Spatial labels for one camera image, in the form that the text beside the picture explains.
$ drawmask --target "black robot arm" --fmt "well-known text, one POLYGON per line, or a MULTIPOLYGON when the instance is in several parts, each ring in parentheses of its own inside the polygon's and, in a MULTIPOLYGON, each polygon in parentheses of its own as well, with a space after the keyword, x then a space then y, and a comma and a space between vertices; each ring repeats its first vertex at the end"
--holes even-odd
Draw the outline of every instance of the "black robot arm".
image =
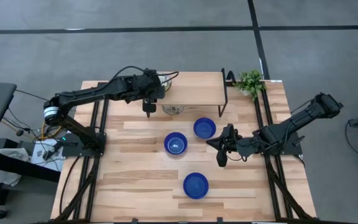
POLYGON ((220 137, 207 140, 206 143, 218 150, 216 159, 219 166, 226 166, 227 152, 238 152, 243 158, 253 153, 267 152, 277 155, 285 149, 288 138, 308 123, 318 118, 333 118, 337 116, 343 107, 331 95, 320 93, 316 95, 310 104, 291 118, 280 124, 264 126, 252 134, 251 138, 243 138, 238 135, 232 124, 228 124, 220 137))
POLYGON ((92 103, 99 100, 125 100, 130 103, 135 100, 148 99, 144 102, 143 110, 155 112, 152 103, 165 96, 164 87, 155 70, 142 70, 142 75, 117 77, 117 74, 106 84, 96 88, 57 93, 44 104, 45 123, 51 126, 61 126, 79 137, 83 149, 97 150, 103 141, 96 134, 94 128, 84 127, 68 115, 68 112, 78 105, 92 103))

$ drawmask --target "wooden tabletop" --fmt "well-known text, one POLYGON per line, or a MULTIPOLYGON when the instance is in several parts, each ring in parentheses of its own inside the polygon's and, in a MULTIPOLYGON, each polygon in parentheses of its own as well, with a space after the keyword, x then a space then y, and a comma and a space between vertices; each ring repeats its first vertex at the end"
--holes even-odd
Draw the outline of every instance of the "wooden tabletop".
MULTIPOLYGON (((290 116, 283 83, 266 81, 266 84, 273 120, 279 123, 290 116)), ((82 88, 96 85, 97 81, 86 81, 82 88)), ((263 157, 254 154, 247 162, 229 160, 221 168, 216 162, 216 150, 193 133, 194 121, 204 116, 215 121, 215 136, 221 134, 227 123, 234 124, 243 136, 251 136, 258 129, 252 100, 234 87, 228 87, 227 93, 229 103, 221 118, 215 106, 186 106, 176 116, 165 114, 158 106, 157 112, 147 118, 141 101, 128 105, 110 101, 105 130, 108 141, 100 162, 91 221, 129 222, 138 218, 142 222, 213 222, 216 217, 225 221, 274 220, 263 157), (173 131, 183 133, 188 140, 187 150, 181 156, 168 155, 164 150, 163 140, 173 131), (204 174, 209 182, 208 194, 200 200, 188 198, 183 191, 183 179, 192 172, 204 174)), ((267 124, 263 101, 260 103, 267 124)), ((92 109, 93 104, 77 107, 75 119, 88 126, 92 109)), ((230 156, 238 158, 236 153, 230 156)), ((77 191, 82 160, 68 180, 63 207, 77 191)), ((64 162, 51 218, 59 214, 62 187, 73 161, 70 158, 64 162)), ((289 191, 306 212, 315 215, 302 163, 293 156, 282 156, 282 161, 289 191)), ((282 195, 277 191, 285 217, 282 195)), ((85 216, 87 193, 83 198, 80 217, 85 216)))
POLYGON ((157 105, 224 105, 221 72, 180 72, 157 105))

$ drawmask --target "potted plant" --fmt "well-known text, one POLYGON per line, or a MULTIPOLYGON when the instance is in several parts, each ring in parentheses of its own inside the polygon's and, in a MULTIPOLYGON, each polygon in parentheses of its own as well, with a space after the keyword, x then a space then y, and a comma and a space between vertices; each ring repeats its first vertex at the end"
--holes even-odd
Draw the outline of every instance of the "potted plant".
POLYGON ((252 100, 258 97, 258 91, 265 90, 265 85, 260 83, 262 78, 261 74, 256 70, 251 70, 250 72, 241 72, 240 81, 235 84, 235 86, 240 89, 244 96, 250 95, 252 100))

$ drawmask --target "white bag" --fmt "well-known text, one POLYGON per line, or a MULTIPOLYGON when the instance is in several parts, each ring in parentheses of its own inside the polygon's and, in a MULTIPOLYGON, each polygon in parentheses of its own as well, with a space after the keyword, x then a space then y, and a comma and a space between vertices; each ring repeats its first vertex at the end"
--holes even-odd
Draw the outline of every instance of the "white bag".
MULTIPOLYGON (((20 149, 0 149, 0 153, 4 156, 9 156, 11 158, 20 159, 25 162, 30 161, 30 156, 24 148, 20 149)), ((21 175, 15 174, 12 172, 6 172, 0 170, 0 183, 8 184, 15 186, 21 178, 21 175)))

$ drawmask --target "wire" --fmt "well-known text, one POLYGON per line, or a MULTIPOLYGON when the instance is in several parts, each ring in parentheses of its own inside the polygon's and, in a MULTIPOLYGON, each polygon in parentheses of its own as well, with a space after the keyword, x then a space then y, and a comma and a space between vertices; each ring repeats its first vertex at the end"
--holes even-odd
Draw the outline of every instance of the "wire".
POLYGON ((269 144, 269 143, 267 143, 267 142, 265 142, 265 141, 252 140, 251 143, 246 144, 246 145, 242 145, 242 144, 239 144, 238 142, 236 142, 236 144, 238 144, 238 145, 241 146, 241 147, 248 147, 248 146, 254 145, 254 144, 256 144, 256 143, 263 143, 263 144, 268 145, 269 147, 266 148, 266 149, 269 149, 269 148, 271 148, 271 147, 274 147, 274 148, 275 148, 275 146, 273 146, 273 145, 271 145, 271 144, 269 144))
POLYGON ((30 129, 30 128, 23 128, 22 126, 18 125, 14 120, 7 117, 2 117, 6 122, 14 126, 15 128, 23 129, 24 131, 36 131, 38 129, 30 129))
POLYGON ((295 111, 297 111, 298 109, 300 109, 302 106, 306 105, 307 103, 309 103, 312 100, 308 100, 306 102, 304 102, 302 105, 300 105, 299 107, 295 108, 294 110, 292 110, 290 113, 294 113, 295 111))
MULTIPOLYGON (((40 140, 48 139, 48 129, 47 129, 47 133, 46 133, 47 137, 45 137, 44 130, 45 130, 45 121, 42 123, 41 138, 38 137, 38 139, 40 139, 40 140)), ((56 136, 61 130, 62 130, 62 127, 59 126, 59 128, 52 134, 52 136, 56 136)))
MULTIPOLYGON (((44 153, 48 153, 48 151, 46 150, 46 148, 45 148, 44 145, 47 145, 47 146, 53 146, 53 145, 45 144, 45 143, 43 143, 42 141, 39 141, 39 143, 36 143, 35 140, 39 140, 39 139, 38 139, 39 136, 40 136, 40 135, 35 136, 35 138, 33 138, 33 140, 32 140, 32 143, 33 143, 33 144, 40 144, 40 145, 42 146, 42 148, 44 149, 44 153)), ((46 163, 48 163, 48 162, 54 162, 54 163, 55 163, 55 166, 56 166, 56 170, 60 172, 59 167, 57 166, 57 163, 56 163, 54 160, 44 161, 44 162, 46 162, 46 163)))
POLYGON ((72 164, 71 167, 70 167, 70 170, 68 170, 68 174, 67 174, 67 177, 66 177, 66 180, 65 180, 65 184, 63 185, 63 189, 62 189, 62 194, 60 195, 60 203, 59 203, 59 214, 60 214, 60 215, 62 214, 63 195, 64 195, 64 193, 65 193, 65 189, 66 189, 66 185, 67 185, 67 182, 68 182, 68 178, 69 178, 69 176, 70 176, 70 174, 71 174, 71 172, 72 172, 72 170, 73 170, 73 168, 74 168, 74 165, 77 163, 77 161, 78 161, 79 158, 80 158, 80 157, 78 156, 78 157, 74 160, 73 164, 72 164))
POLYGON ((297 158, 299 161, 301 161, 301 163, 303 164, 303 167, 305 166, 305 162, 303 161, 303 159, 299 156, 299 155, 293 155, 295 158, 297 158))
POLYGON ((226 155, 226 156, 227 156, 227 158, 229 158, 229 159, 232 160, 232 161, 240 161, 240 160, 242 159, 242 156, 241 156, 240 159, 232 159, 232 158, 230 158, 228 155, 226 155))
MULTIPOLYGON (((10 124, 7 124, 7 123, 5 123, 5 121, 1 121, 2 122, 2 124, 5 124, 6 126, 8 126, 9 128, 11 128, 13 131, 15 131, 16 133, 17 133, 17 129, 15 129, 14 127, 12 127, 10 124)), ((27 136, 27 137, 29 137, 29 138, 32 138, 32 136, 29 136, 28 134, 24 134, 23 133, 23 135, 24 136, 27 136)))
POLYGON ((28 128, 30 128, 29 125, 27 125, 25 122, 22 122, 21 120, 17 119, 17 117, 15 116, 15 114, 12 112, 12 110, 10 108, 7 108, 9 110, 9 112, 11 112, 12 116, 18 121, 20 122, 20 124, 24 124, 25 126, 27 126, 28 128))
MULTIPOLYGON (((104 88, 106 88, 110 83, 112 83, 114 81, 114 79, 123 71, 127 70, 128 68, 134 68, 134 69, 137 69, 141 72, 144 72, 148 75, 154 75, 154 74, 151 74, 151 73, 148 73, 147 71, 139 68, 139 67, 136 67, 136 66, 133 66, 133 65, 130 65, 130 66, 126 66, 122 69, 120 69, 115 75, 113 75, 113 77, 107 82, 107 84, 105 84, 104 86, 102 87, 99 87, 99 88, 91 88, 89 91, 84 91, 84 92, 81 92, 81 93, 77 93, 77 94, 74 94, 74 93, 69 93, 69 92, 64 92, 64 93, 58 93, 57 95, 61 95, 61 96, 81 96, 81 95, 85 95, 85 94, 88 94, 88 93, 91 93, 93 91, 100 91, 104 88)), ((172 77, 171 79, 168 79, 168 80, 165 80, 163 83, 165 82, 168 82, 170 80, 172 80, 173 78, 175 78, 176 76, 178 76, 179 72, 171 72, 171 73, 168 73, 168 74, 156 74, 156 76, 162 76, 162 75, 172 75, 174 73, 177 73, 174 77, 172 77)))
POLYGON ((350 125, 350 124, 349 124, 350 121, 352 121, 352 120, 347 121, 347 123, 346 123, 346 125, 345 125, 345 137, 346 137, 346 141, 347 141, 348 145, 353 149, 353 151, 354 151, 355 153, 358 154, 358 152, 353 148, 351 142, 349 141, 349 138, 347 137, 347 127, 350 125))
POLYGON ((22 91, 22 90, 18 90, 18 89, 16 89, 15 91, 18 91, 18 92, 20 92, 20 93, 24 93, 24 94, 27 94, 27 95, 30 95, 30 96, 34 96, 34 97, 36 97, 36 98, 38 98, 38 99, 41 99, 41 100, 48 101, 47 99, 42 98, 41 96, 37 96, 37 95, 31 94, 31 93, 28 93, 28 92, 26 92, 26 91, 22 91))
MULTIPOLYGON (((315 100, 315 101, 313 102, 313 107, 311 108, 310 111, 313 111, 313 110, 314 110, 314 108, 316 107, 316 102, 317 102, 317 100, 315 100)), ((309 114, 307 113, 307 114, 303 115, 302 117, 300 117, 300 118, 298 118, 298 119, 303 119, 305 116, 308 116, 308 115, 309 115, 309 114)), ((291 125, 294 124, 294 123, 292 123, 292 120, 290 120, 290 121, 291 121, 291 123, 287 126, 287 130, 285 131, 283 150, 285 150, 285 146, 287 146, 288 131, 290 130, 291 125)))
POLYGON ((168 80, 165 80, 165 81, 162 82, 161 84, 167 83, 167 82, 173 80, 174 78, 176 78, 176 77, 179 75, 179 72, 173 72, 173 73, 176 73, 176 75, 174 75, 173 77, 169 78, 168 80))

